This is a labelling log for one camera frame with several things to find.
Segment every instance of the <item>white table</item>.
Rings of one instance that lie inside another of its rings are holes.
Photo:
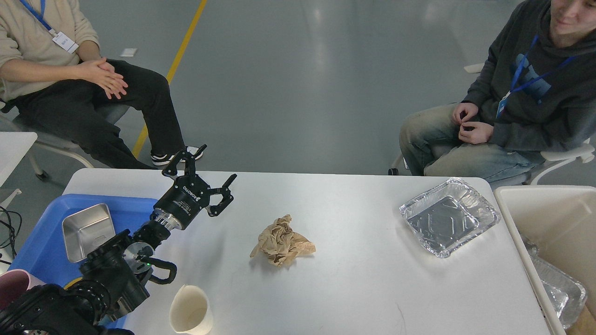
[[[0,186],[37,139],[34,132],[0,132]]]
[[[199,172],[220,187],[228,172]],[[170,303],[183,284],[209,296],[221,334],[549,334],[504,222],[439,259],[424,250],[399,206],[443,177],[238,173],[235,200],[201,212],[157,248],[176,280],[128,315],[137,335],[175,334]],[[465,178],[495,207],[484,180]],[[159,171],[82,169],[64,193],[160,198]],[[220,198],[213,198],[212,204]],[[316,253],[276,268],[249,258],[262,230],[291,214]]]

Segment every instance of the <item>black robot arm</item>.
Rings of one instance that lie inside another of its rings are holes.
[[[201,146],[195,154],[188,150],[176,154],[162,172],[174,183],[153,206],[150,220],[132,236],[124,230],[87,255],[79,268],[80,281],[67,289],[55,284],[34,287],[1,310],[0,334],[23,335],[26,330],[47,331],[50,335],[132,334],[98,324],[104,317],[115,321],[138,307],[149,297],[147,281],[169,284],[174,280],[176,265],[153,257],[171,230],[185,230],[204,208],[209,216],[217,216],[234,199],[229,186],[236,174],[220,188],[211,188],[196,174],[195,158],[206,147]],[[182,159],[184,174],[178,176],[176,165]],[[210,205],[210,197],[218,194],[222,200]],[[155,277],[153,266],[169,270],[168,277]]]

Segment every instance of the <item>clasped hands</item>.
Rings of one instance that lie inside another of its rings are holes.
[[[106,61],[105,57],[99,60],[84,61],[77,66],[80,70],[80,79],[97,84],[105,91],[108,99],[111,99],[112,95],[117,99],[121,99],[121,94],[126,95],[125,88],[128,87],[128,84],[122,75],[116,73],[114,67]]]
[[[478,106],[472,103],[461,103],[453,110],[451,118],[460,126],[458,137],[470,144],[486,143],[491,139],[493,126],[484,122],[469,121],[478,114]]]

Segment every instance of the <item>sneaker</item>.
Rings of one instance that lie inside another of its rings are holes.
[[[197,151],[198,151],[197,147],[188,147],[188,152],[190,152],[191,154],[195,154],[195,153],[197,153]],[[151,161],[153,162],[153,165],[155,165],[155,166],[168,165],[174,159],[174,156],[176,156],[176,155],[175,154],[173,154],[173,155],[165,154],[165,155],[158,156],[158,155],[151,153]],[[202,156],[203,156],[203,153],[198,155],[194,160],[198,160]],[[184,162],[186,162],[186,160],[183,158],[180,160],[180,162],[184,163]]]

